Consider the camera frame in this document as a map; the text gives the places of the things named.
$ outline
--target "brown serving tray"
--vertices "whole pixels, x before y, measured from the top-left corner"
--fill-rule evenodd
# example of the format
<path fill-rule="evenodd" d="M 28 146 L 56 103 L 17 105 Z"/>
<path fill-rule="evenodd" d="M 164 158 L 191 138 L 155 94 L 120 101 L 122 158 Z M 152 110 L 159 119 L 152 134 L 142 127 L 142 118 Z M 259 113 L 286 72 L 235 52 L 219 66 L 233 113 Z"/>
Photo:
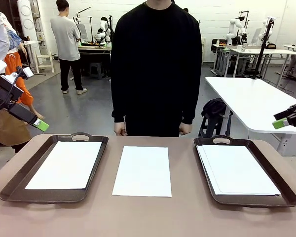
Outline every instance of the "brown serving tray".
<path fill-rule="evenodd" d="M 208 187 L 213 199 L 216 202 L 225 205 L 236 205 L 253 208 L 296 206 L 295 193 L 252 141 L 232 139 L 227 136 L 216 136 L 212 138 L 196 138 L 194 143 L 195 147 L 202 145 L 245 146 L 281 192 L 281 195 L 279 196 L 216 195 L 206 172 L 205 166 L 200 159 Z"/>
<path fill-rule="evenodd" d="M 91 171 L 88 183 L 85 189 L 72 190 L 26 190 L 25 187 L 36 174 L 40 166 L 48 157 L 50 152 L 59 141 L 72 142 L 78 135 L 88 137 L 86 140 L 77 140 L 76 142 L 102 142 L 97 159 Z M 91 136 L 87 133 L 75 133 L 72 135 L 55 135 L 47 139 L 40 149 L 29 159 L 28 162 L 17 172 L 10 182 L 0 192 L 0 199 L 4 201 L 26 202 L 26 203 L 76 203 L 85 199 L 90 188 L 92 179 L 95 175 L 101 157 L 108 143 L 107 137 Z"/>

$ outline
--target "gray stool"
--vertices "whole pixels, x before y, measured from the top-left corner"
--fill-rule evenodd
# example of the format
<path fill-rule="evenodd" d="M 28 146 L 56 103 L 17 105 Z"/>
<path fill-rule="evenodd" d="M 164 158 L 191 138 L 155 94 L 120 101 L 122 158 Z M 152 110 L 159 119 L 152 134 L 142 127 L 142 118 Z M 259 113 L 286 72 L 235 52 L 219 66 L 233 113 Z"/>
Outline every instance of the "gray stool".
<path fill-rule="evenodd" d="M 216 130 L 216 136 L 221 133 L 222 129 L 222 121 L 223 115 L 217 115 L 214 117 L 210 117 L 208 114 L 204 116 L 201 128 L 198 133 L 198 137 L 200 138 L 210 138 L 213 137 L 214 130 Z M 231 127 L 231 115 L 229 116 L 229 121 L 227 125 L 226 136 L 230 136 L 230 127 Z"/>
<path fill-rule="evenodd" d="M 104 77 L 102 63 L 90 63 L 90 77 L 101 80 Z"/>

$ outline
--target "hand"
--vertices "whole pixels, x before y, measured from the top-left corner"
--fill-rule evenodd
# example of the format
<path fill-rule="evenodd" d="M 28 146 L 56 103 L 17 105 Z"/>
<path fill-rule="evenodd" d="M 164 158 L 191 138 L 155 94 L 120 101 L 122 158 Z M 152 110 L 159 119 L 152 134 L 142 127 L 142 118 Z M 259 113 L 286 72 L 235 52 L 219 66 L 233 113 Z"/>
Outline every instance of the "hand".
<path fill-rule="evenodd" d="M 27 53 L 25 47 L 24 47 L 22 44 L 20 44 L 20 48 L 21 48 L 21 50 L 23 51 L 25 57 L 28 57 L 28 53 Z"/>
<path fill-rule="evenodd" d="M 192 124 L 181 123 L 181 125 L 180 125 L 180 134 L 181 134 L 181 136 L 190 134 L 192 132 L 192 129 L 193 129 Z"/>
<path fill-rule="evenodd" d="M 117 136 L 127 136 L 125 122 L 114 123 L 114 132 Z"/>

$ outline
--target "black sweatshirt sleeve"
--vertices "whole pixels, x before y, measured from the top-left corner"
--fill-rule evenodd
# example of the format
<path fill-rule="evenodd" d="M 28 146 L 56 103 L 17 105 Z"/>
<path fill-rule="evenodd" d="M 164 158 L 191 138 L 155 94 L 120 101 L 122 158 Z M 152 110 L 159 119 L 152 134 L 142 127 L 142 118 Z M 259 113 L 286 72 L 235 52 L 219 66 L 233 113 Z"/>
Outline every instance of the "black sweatshirt sleeve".
<path fill-rule="evenodd" d="M 183 123 L 192 124 L 195 118 L 202 68 L 202 38 L 196 20 L 193 20 L 188 43 L 190 44 L 190 50 L 186 57 L 186 70 L 188 73 L 183 87 Z"/>
<path fill-rule="evenodd" d="M 115 34 L 112 42 L 111 51 L 111 95 L 113 101 L 112 117 L 114 122 L 124 122 L 125 103 L 124 103 L 124 85 L 125 85 L 125 58 L 126 55 L 123 48 L 123 18 L 121 18 L 116 26 Z"/>

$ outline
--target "bare foot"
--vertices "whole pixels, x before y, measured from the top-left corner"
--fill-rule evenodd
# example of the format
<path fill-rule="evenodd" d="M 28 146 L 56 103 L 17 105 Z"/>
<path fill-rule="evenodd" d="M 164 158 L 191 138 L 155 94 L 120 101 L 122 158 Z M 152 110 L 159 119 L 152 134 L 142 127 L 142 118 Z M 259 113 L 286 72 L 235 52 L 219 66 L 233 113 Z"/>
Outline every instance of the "bare foot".
<path fill-rule="evenodd" d="M 35 115 L 36 115 L 40 120 L 45 119 L 45 117 L 44 117 L 43 115 L 39 114 L 38 112 L 36 112 Z"/>

